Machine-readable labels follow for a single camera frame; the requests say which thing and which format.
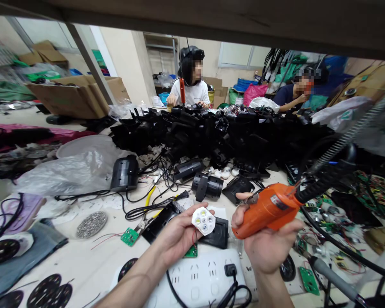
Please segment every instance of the white power strip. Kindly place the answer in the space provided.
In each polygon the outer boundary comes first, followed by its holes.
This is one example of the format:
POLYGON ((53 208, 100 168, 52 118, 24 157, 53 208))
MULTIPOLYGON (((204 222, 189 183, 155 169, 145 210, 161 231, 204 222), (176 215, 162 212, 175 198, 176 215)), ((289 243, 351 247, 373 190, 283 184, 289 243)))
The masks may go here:
MULTIPOLYGON (((214 300, 212 307, 216 307, 234 282, 233 277, 225 275, 226 264, 235 264, 238 284, 245 284, 240 258, 235 249, 203 255, 198 253, 197 258, 181 259, 169 269, 172 285, 187 307, 208 307, 214 300)), ((246 290, 239 290, 235 296, 235 303, 244 303, 246 296, 246 290)), ((161 279, 145 307, 180 307, 171 292, 167 275, 161 279)))

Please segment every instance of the green circuit board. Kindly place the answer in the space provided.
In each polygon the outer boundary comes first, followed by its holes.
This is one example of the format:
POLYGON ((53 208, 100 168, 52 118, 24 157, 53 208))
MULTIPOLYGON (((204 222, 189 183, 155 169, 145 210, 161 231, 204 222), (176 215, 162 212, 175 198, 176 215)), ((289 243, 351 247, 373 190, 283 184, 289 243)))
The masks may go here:
POLYGON ((187 251, 184 258, 196 258, 198 257, 198 245, 192 245, 191 248, 187 251))
POLYGON ((140 235, 137 231, 127 228, 126 232, 121 236, 121 240, 128 246, 132 247, 140 235))
POLYGON ((299 273, 301 274, 305 290, 309 293, 319 295, 320 290, 318 289, 317 282, 315 281, 314 273, 305 267, 299 267, 299 273))

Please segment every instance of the woman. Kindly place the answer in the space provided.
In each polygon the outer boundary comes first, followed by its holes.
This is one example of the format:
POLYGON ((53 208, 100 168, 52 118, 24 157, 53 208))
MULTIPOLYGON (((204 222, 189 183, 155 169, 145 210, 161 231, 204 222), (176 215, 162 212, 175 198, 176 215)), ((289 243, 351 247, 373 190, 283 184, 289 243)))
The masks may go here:
POLYGON ((277 105, 281 106, 279 112, 284 113, 290 109, 299 110, 302 104, 309 99, 313 84, 314 72, 306 69, 302 72, 298 82, 280 88, 273 99, 277 105))
MULTIPOLYGON (((185 107, 191 107, 194 104, 199 104, 203 108, 209 107, 208 86, 201 80, 203 58, 204 51, 196 46, 181 49, 178 75, 184 78, 185 107)), ((172 85, 167 104, 170 106, 181 105, 179 78, 172 85)))

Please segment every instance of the man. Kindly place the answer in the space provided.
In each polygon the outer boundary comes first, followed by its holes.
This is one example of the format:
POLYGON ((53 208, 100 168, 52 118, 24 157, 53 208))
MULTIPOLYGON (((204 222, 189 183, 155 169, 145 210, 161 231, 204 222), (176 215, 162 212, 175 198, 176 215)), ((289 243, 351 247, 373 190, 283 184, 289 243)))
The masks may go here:
MULTIPOLYGON (((244 200, 251 195, 249 192, 238 193, 237 198, 244 200)), ((196 204, 173 218, 123 279, 96 307, 142 307, 166 270, 186 254, 191 247, 192 238, 197 241, 203 236, 197 232, 196 239, 195 229, 191 224, 194 211, 201 206, 207 207, 208 203, 196 204)), ((237 208, 231 221, 233 227, 242 224, 247 209, 248 205, 237 208)), ((279 267, 302 227, 303 223, 295 219, 278 232, 264 229, 244 240, 244 249, 254 270, 258 296, 262 299, 259 307, 294 307, 281 278, 279 267)))
POLYGON ((314 72, 310 69, 305 69, 296 83, 280 88, 273 99, 277 105, 281 106, 279 112, 299 110, 302 104, 309 99, 313 84, 314 72))

